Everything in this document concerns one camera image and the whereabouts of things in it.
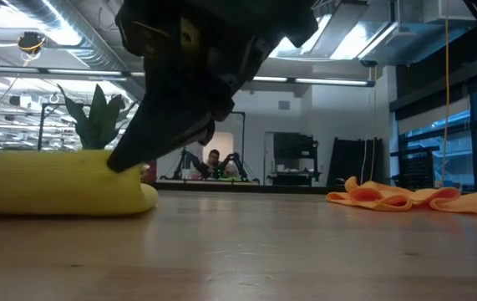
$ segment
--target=glass window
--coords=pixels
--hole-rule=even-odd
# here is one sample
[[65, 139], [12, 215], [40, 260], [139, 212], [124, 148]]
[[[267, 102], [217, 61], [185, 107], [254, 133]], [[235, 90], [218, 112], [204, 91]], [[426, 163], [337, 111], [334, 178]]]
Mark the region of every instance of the glass window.
[[[470, 110], [466, 110], [458, 114], [451, 115], [448, 118], [448, 127], [453, 125], [462, 125], [462, 124], [466, 124], [468, 126], [469, 122], [470, 122]], [[416, 130], [411, 130], [409, 133], [407, 133], [407, 137], [429, 133], [434, 130], [443, 130], [445, 126], [446, 126], [446, 119], [444, 118], [443, 120], [435, 121], [431, 125], [426, 125]]]
[[[408, 143], [409, 149], [438, 146], [440, 150], [433, 152], [435, 180], [442, 178], [444, 136]], [[470, 131], [448, 135], [446, 144], [446, 181], [456, 186], [474, 185], [474, 167], [472, 161], [472, 136]]]

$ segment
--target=ceiling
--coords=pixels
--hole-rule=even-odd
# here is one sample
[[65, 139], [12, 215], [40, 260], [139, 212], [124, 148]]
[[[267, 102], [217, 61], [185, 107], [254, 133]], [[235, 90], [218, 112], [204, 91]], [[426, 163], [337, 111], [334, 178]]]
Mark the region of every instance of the ceiling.
[[[102, 39], [106, 47], [114, 53], [114, 59], [128, 71], [143, 71], [142, 59], [136, 57], [121, 45], [119, 30], [114, 24], [114, 15], [118, 12], [121, 0], [69, 0], [73, 5], [77, 18], [90, 25], [94, 38]], [[316, 8], [317, 21], [320, 29], [303, 48], [294, 48], [287, 40], [283, 40], [274, 50], [270, 58], [262, 65], [259, 76], [303, 77], [303, 78], [334, 78], [334, 79], [368, 79], [369, 69], [363, 67], [356, 58], [380, 33], [384, 33], [389, 25], [397, 22], [395, 30], [388, 32], [380, 43], [373, 48], [364, 59], [377, 60], [385, 64], [411, 64], [419, 61], [444, 46], [444, 18], [440, 12], [434, 12], [440, 6], [441, 0], [402, 0], [397, 5], [391, 5], [390, 0], [371, 0], [360, 11], [349, 7], [340, 16], [342, 9], [336, 7], [339, 2], [319, 1], [322, 4]], [[456, 5], [461, 0], [451, 0]], [[452, 19], [450, 39], [455, 39], [465, 33], [474, 20], [463, 15], [460, 10], [453, 10], [457, 15]], [[334, 32], [342, 33], [337, 36], [330, 26], [337, 26]], [[39, 56], [30, 61], [15, 43], [24, 32], [39, 32], [39, 26], [32, 20], [22, 17], [9, 8], [0, 8], [0, 65], [23, 66], [26, 61], [30, 67], [87, 69], [88, 65], [73, 56], [71, 48], [65, 48], [51, 41], [41, 51]], [[333, 47], [330, 41], [338, 41]], [[61, 79], [18, 79], [10, 90], [11, 95], [32, 95], [29, 107], [16, 107], [8, 103], [9, 95], [1, 99], [3, 92], [15, 80], [13, 77], [0, 77], [0, 148], [23, 147], [36, 149], [38, 127], [41, 115], [41, 103], [47, 102], [58, 92], [56, 84], [61, 84], [72, 97], [89, 104], [92, 90], [97, 84], [95, 80], [61, 80]], [[143, 79], [134, 83], [143, 86]], [[125, 103], [129, 104], [136, 97], [124, 83], [100, 80], [99, 84], [107, 95], [123, 94]], [[257, 83], [246, 84], [245, 90], [292, 91], [301, 96], [307, 89], [306, 85]], [[69, 120], [64, 108], [50, 107], [47, 109], [43, 134], [44, 149], [77, 149], [80, 147], [77, 136], [73, 131], [73, 123]]]

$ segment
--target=wooden table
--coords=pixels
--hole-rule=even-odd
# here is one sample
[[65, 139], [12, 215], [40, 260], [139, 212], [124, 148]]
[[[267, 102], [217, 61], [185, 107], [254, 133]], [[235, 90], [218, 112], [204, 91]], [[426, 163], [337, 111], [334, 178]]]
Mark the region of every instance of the wooden table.
[[477, 217], [161, 192], [120, 219], [0, 217], [0, 300], [477, 300]]

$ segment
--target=ceiling pipe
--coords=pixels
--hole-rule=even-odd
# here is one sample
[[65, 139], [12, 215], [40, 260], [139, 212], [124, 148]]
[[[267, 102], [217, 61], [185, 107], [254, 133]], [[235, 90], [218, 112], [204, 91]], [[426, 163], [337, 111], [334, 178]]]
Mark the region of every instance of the ceiling pipe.
[[[10, 8], [24, 13], [42, 25], [43, 32], [56, 43], [69, 48], [73, 56], [96, 70], [125, 70], [126, 64], [86, 21], [70, 1], [63, 0], [2, 0]], [[118, 83], [136, 99], [143, 99], [143, 89], [133, 79]]]

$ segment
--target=orange towel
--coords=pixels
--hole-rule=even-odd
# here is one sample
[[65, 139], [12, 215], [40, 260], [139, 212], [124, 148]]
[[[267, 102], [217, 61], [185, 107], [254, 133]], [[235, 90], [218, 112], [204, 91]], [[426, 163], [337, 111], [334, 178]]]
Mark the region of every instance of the orange towel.
[[355, 176], [346, 181], [345, 188], [347, 192], [331, 192], [326, 199], [346, 206], [386, 212], [406, 212], [417, 208], [477, 214], [477, 193], [461, 196], [457, 188], [409, 191], [373, 181], [359, 186]]

